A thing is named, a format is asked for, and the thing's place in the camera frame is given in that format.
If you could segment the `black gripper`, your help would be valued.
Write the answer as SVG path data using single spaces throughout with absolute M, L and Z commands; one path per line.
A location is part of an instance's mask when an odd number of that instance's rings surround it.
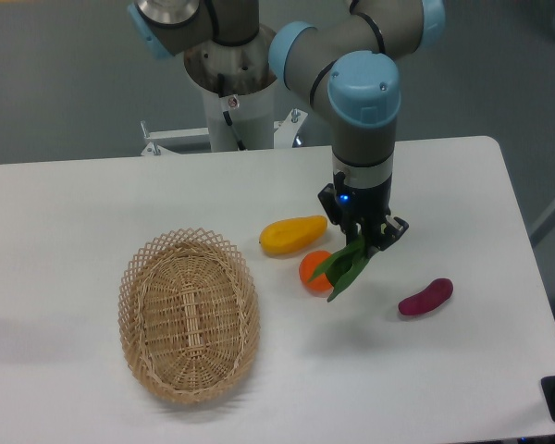
M 408 223 L 389 209 L 392 164 L 333 164 L 333 179 L 318 193 L 329 221 L 346 236 L 346 244 L 364 236 L 364 256 L 372 258 L 398 241 Z

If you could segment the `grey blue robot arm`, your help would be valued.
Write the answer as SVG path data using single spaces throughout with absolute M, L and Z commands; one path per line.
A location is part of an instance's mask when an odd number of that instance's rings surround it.
M 133 1 L 129 16 L 157 58 L 182 56 L 213 101 L 215 151 L 270 147 L 273 123 L 256 103 L 282 83 L 331 128 L 333 179 L 318 198 L 347 241 L 370 257 L 407 230 L 389 209 L 401 86 L 397 60 L 444 31 L 440 1 L 350 1 L 324 30 L 296 21 L 272 31 L 255 1 Z

